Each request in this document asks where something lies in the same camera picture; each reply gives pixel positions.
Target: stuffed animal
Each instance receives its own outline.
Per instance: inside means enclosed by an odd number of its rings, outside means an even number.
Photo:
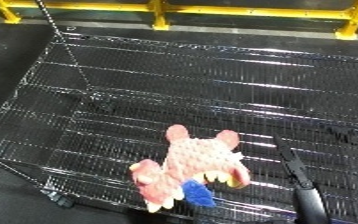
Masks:
[[[224,130],[212,139],[190,138],[182,125],[168,128],[170,142],[167,157],[160,166],[150,159],[130,166],[132,179],[150,213],[164,207],[171,209],[174,200],[213,207],[212,193],[205,184],[218,180],[233,188],[250,184],[250,171],[241,163],[243,155],[233,153],[239,144],[236,132]]]

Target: dark floor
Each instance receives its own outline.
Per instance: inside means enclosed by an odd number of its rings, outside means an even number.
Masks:
[[[78,32],[116,35],[153,40],[180,41],[253,48],[276,48],[306,52],[358,56],[358,41],[311,41],[310,39],[229,34],[153,32],[147,30],[114,30],[78,28]],[[36,59],[51,32],[39,25],[0,25],[0,106]],[[154,216],[136,216],[140,223],[159,223]],[[63,210],[26,182],[0,170],[0,224],[4,223],[136,223],[133,215],[115,213],[86,206]]]

